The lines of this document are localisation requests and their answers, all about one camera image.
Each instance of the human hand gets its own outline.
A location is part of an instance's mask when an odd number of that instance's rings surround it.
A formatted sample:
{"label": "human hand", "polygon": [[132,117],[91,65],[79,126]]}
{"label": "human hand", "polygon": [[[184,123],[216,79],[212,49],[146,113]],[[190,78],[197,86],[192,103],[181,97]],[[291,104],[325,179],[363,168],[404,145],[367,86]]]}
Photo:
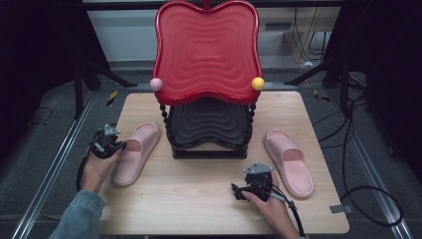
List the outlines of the human hand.
{"label": "human hand", "polygon": [[107,159],[101,159],[91,154],[83,172],[82,190],[90,190],[99,193],[109,170],[120,159],[121,150]]}
{"label": "human hand", "polygon": [[[271,172],[271,176],[273,184],[279,187],[279,180],[274,171]],[[255,194],[247,191],[242,191],[242,194],[258,208],[264,215],[267,223],[278,231],[282,237],[286,239],[296,239],[300,237],[299,232],[296,230],[292,219],[289,216],[285,202],[279,201],[273,197],[270,197],[267,202],[264,202]]]}

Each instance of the orange ball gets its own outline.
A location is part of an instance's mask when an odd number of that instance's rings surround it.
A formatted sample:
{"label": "orange ball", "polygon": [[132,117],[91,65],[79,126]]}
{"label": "orange ball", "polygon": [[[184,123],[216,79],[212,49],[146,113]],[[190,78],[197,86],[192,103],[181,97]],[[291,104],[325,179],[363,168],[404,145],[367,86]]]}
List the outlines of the orange ball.
{"label": "orange ball", "polygon": [[262,78],[254,78],[254,80],[252,80],[252,88],[255,91],[261,91],[264,88],[265,85],[265,81]]}

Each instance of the red plastic tray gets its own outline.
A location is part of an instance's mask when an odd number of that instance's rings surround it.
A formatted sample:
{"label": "red plastic tray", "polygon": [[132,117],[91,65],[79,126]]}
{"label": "red plastic tray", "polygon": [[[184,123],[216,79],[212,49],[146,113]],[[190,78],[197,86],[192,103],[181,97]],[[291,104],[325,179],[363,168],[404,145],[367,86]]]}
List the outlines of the red plastic tray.
{"label": "red plastic tray", "polygon": [[158,53],[153,77],[158,101],[176,106],[203,97],[233,104],[257,101],[252,80],[262,77],[257,54],[258,13],[246,1],[214,8],[164,4],[156,16]]}

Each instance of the slipper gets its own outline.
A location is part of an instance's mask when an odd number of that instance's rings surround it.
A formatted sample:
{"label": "slipper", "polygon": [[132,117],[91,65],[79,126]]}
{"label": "slipper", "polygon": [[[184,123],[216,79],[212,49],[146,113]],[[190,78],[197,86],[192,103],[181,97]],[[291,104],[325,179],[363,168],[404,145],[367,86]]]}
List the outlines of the slipper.
{"label": "slipper", "polygon": [[111,179],[115,185],[128,186],[140,175],[146,159],[154,149],[161,131],[152,122],[139,125],[125,141],[120,160],[115,164]]}
{"label": "slipper", "polygon": [[264,145],[291,194],[296,197],[311,196],[314,183],[304,154],[289,134],[279,129],[270,130],[264,138]]}

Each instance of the ball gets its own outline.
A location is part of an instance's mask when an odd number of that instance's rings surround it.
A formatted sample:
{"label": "ball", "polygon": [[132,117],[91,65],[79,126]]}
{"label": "ball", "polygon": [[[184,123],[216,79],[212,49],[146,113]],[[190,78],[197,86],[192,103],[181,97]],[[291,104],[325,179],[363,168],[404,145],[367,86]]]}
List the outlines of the ball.
{"label": "ball", "polygon": [[264,88],[265,85],[265,81],[262,78],[254,78],[254,80],[252,80],[252,88],[255,91],[261,91]]}
{"label": "ball", "polygon": [[151,86],[153,91],[158,92],[162,88],[162,81],[159,78],[153,78],[149,82],[149,85]]}

